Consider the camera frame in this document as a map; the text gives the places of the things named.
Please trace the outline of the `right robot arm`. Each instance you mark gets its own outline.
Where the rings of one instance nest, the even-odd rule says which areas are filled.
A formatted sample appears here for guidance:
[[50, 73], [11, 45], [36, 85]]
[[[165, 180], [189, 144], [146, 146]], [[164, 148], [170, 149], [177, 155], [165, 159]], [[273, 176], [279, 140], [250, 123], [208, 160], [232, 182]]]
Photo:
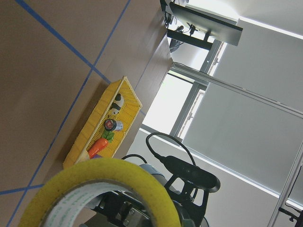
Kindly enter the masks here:
[[208, 194], [203, 204], [197, 206], [185, 198], [185, 194], [173, 187], [165, 188], [169, 182], [152, 165], [134, 166], [131, 163], [115, 162], [106, 164], [101, 171], [103, 180], [115, 181], [138, 192], [111, 190], [97, 197], [92, 207], [96, 212], [96, 226], [152, 227], [152, 216], [148, 213], [140, 197], [148, 200], [149, 209], [160, 216], [160, 227], [207, 227], [204, 217]]

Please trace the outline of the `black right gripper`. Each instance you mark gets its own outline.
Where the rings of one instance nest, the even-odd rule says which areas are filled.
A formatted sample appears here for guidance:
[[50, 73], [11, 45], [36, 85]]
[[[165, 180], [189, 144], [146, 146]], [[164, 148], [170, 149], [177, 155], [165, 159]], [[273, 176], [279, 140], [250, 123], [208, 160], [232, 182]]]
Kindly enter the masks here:
[[116, 188], [98, 195], [93, 210], [115, 227], [209, 226], [205, 218], [208, 193], [204, 193], [201, 205], [194, 204], [194, 185], [184, 182], [177, 191], [171, 186], [174, 181], [174, 177], [159, 181], [151, 175], [108, 178]]

